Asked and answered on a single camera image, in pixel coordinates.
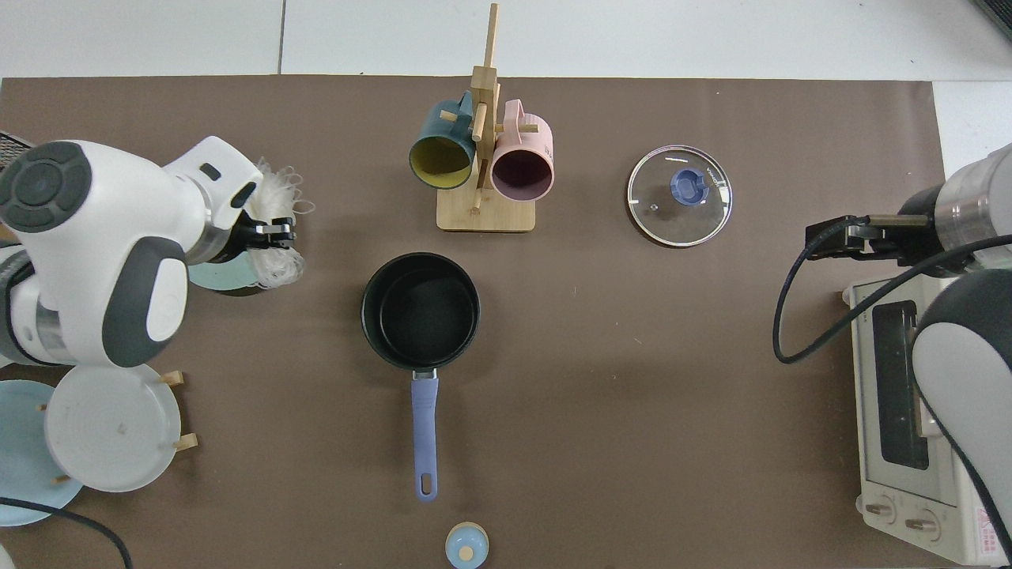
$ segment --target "oven knob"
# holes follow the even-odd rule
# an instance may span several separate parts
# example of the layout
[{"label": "oven knob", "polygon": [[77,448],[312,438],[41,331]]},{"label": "oven knob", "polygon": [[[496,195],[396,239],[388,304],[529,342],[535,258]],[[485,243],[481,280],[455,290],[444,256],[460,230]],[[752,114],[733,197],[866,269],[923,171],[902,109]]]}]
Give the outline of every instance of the oven knob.
[{"label": "oven knob", "polygon": [[896,521],[896,506],[889,496],[875,497],[874,503],[864,504],[864,511],[877,516],[886,523]]},{"label": "oven knob", "polygon": [[921,533],[921,535],[929,538],[932,542],[937,542],[942,537],[942,529],[938,524],[938,517],[929,509],[922,509],[918,513],[918,517],[908,519],[906,525],[915,532]]}]

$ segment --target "glass lid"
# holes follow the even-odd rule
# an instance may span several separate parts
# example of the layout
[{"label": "glass lid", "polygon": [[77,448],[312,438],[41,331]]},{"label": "glass lid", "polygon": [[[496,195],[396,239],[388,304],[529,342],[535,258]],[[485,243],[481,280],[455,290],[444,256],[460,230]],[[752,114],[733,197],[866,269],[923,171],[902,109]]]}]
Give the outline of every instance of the glass lid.
[{"label": "glass lid", "polygon": [[691,247],[716,235],[731,217],[731,183],[700,150],[665,146],[632,169],[628,184],[632,220],[647,237],[671,247]]}]

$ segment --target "dark teal mug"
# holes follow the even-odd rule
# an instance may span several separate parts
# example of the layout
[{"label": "dark teal mug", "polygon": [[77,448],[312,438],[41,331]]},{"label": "dark teal mug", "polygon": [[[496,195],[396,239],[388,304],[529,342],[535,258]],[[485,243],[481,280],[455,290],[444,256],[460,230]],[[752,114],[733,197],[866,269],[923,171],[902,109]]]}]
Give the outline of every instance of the dark teal mug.
[{"label": "dark teal mug", "polygon": [[[441,117],[444,112],[456,118]],[[418,179],[439,189],[450,189],[468,181],[475,163],[475,141],[471,139],[473,115],[470,91],[459,101],[440,101],[429,110],[422,133],[408,154],[411,171]]]}]

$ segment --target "blue pan handle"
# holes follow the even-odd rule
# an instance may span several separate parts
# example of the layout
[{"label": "blue pan handle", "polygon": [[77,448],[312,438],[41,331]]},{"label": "blue pan handle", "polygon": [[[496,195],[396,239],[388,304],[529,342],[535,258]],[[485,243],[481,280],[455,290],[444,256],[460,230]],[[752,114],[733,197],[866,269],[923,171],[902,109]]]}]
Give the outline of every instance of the blue pan handle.
[{"label": "blue pan handle", "polygon": [[411,409],[415,435],[415,495],[430,502],[439,492],[436,477],[436,372],[415,372],[411,382]]}]

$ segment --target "light blue plate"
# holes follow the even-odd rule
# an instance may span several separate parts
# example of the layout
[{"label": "light blue plate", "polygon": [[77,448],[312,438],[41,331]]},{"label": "light blue plate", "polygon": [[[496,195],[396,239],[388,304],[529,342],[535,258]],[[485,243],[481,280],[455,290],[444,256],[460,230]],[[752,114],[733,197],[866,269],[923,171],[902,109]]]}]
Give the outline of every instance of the light blue plate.
[{"label": "light blue plate", "polygon": [[200,263],[189,267],[190,282],[212,291],[238,291],[257,283],[253,259],[243,251],[224,263]]},{"label": "light blue plate", "polygon": [[[38,382],[0,382],[0,496],[64,507],[81,491],[76,480],[53,483],[64,473],[50,456],[46,413],[37,409],[52,395],[53,388]],[[49,515],[0,506],[0,526],[24,525]]]}]

